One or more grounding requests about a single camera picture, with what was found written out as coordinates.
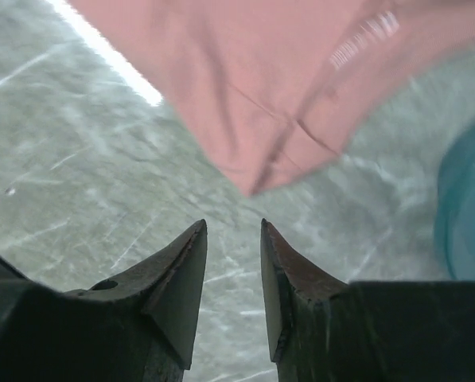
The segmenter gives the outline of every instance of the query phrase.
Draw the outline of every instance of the blue bowl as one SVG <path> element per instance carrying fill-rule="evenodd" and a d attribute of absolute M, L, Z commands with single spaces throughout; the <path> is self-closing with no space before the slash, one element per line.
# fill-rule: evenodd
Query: blue bowl
<path fill-rule="evenodd" d="M 454 279 L 475 280 L 475 123 L 442 159 L 434 240 Z"/>

